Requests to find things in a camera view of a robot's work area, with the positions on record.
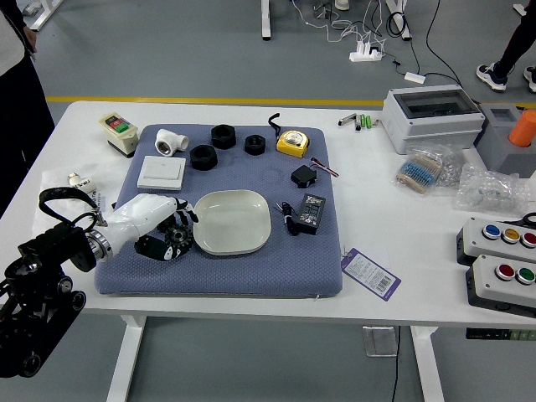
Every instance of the robotic arm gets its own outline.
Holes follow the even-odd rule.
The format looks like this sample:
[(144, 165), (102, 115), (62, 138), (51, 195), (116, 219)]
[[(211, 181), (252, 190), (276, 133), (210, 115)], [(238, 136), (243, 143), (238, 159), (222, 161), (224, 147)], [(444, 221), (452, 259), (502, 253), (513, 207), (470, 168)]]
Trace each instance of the robotic arm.
[[(55, 213), (46, 203), (75, 198), (87, 202), (91, 213), (73, 221)], [(5, 271), (0, 297), (8, 300), (0, 310), (0, 377), (33, 377), (85, 305), (85, 293), (73, 291), (73, 281), (61, 264), (70, 260), (79, 270), (91, 271), (98, 260), (109, 261), (127, 242), (157, 260), (171, 260), (193, 243), (186, 214), (198, 222), (192, 206), (181, 199), (138, 194), (105, 221), (93, 200), (75, 188), (51, 188), (39, 195), (39, 208), (60, 223), (18, 247), (21, 258)], [(177, 213), (182, 224), (177, 224)], [(92, 220), (82, 229), (76, 224)], [(159, 229), (165, 240), (147, 235)]]

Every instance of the yellow floor stripe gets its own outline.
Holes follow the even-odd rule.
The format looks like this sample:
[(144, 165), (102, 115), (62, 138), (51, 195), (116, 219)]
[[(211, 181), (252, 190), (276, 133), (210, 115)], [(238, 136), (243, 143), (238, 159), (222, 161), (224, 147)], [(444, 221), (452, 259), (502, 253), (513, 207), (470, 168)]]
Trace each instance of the yellow floor stripe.
[[(340, 99), (262, 99), (262, 98), (156, 98), (125, 96), (47, 96), (48, 102), (72, 103), (76, 101), (189, 103), (195, 105), (260, 105), (260, 106), (374, 106), (382, 107), (383, 100)], [(500, 105), (505, 102), (483, 102), (485, 105)], [(525, 109), (536, 109), (536, 103), (512, 102)]]

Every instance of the white plate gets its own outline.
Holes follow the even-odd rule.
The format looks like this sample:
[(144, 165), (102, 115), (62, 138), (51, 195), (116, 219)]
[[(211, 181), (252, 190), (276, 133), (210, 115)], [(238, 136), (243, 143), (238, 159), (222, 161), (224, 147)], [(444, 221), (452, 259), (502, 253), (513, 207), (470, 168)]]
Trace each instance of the white plate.
[(199, 222), (193, 238), (212, 255), (247, 254), (262, 247), (270, 237), (270, 211), (255, 191), (217, 191), (195, 204)]

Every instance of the white table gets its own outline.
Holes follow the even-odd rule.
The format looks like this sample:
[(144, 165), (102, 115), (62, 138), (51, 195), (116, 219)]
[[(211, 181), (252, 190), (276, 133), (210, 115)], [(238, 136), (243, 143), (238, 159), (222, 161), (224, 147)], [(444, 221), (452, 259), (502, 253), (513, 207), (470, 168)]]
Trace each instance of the white table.
[(52, 17), (54, 11), (58, 9), (59, 5), (63, 1), (64, 0), (40, 0), (39, 3), (41, 3), (43, 6), (43, 12), (35, 20), (30, 29), (33, 31), (39, 31), (43, 27), (44, 23), (46, 23), (49, 18)]
[[(322, 110), (251, 106), (203, 106), (111, 102), (75, 102), (0, 219), (0, 261), (4, 268), (19, 257), (17, 246), (32, 238), (41, 172), (81, 163), (129, 159), (106, 142), (97, 121), (117, 112), (139, 127), (163, 123), (266, 125), (276, 112), (281, 126), (323, 130), (333, 180), (339, 237), (345, 250), (362, 251), (397, 275), (402, 283), (388, 302), (349, 277), (334, 297), (265, 299), (212, 296), (105, 296), (93, 286), (93, 274), (64, 264), (75, 289), (87, 295), (84, 312), (122, 315), (126, 333), (108, 400), (126, 400), (147, 316), (278, 319), (309, 322), (355, 322), (412, 326), (417, 363), (426, 400), (443, 400), (430, 335), (437, 327), (536, 328), (536, 321), (471, 307), (466, 300), (465, 266), (456, 263), (456, 234), (470, 214), (453, 209), (453, 197), (420, 196), (393, 183), (405, 161), (397, 155), (383, 127), (356, 132), (338, 126), (353, 110)], [(373, 118), (379, 111), (368, 112)], [(480, 161), (474, 149), (466, 151)]]

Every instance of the sneaker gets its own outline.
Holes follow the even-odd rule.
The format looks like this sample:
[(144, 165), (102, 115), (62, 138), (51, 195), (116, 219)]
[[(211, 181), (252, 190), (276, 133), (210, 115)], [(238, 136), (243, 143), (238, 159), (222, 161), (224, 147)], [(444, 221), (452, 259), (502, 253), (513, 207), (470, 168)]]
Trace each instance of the sneaker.
[(493, 72), (495, 63), (491, 63), (489, 66), (484, 64), (479, 65), (477, 68), (477, 77), (483, 82), (489, 85), (489, 87), (496, 92), (504, 92), (506, 90), (507, 77), (498, 78)]
[(528, 90), (536, 94), (536, 66), (527, 67), (523, 72), (523, 77), (528, 81)]
[(341, 11), (349, 10), (350, 2), (349, 0), (335, 0), (335, 8)]

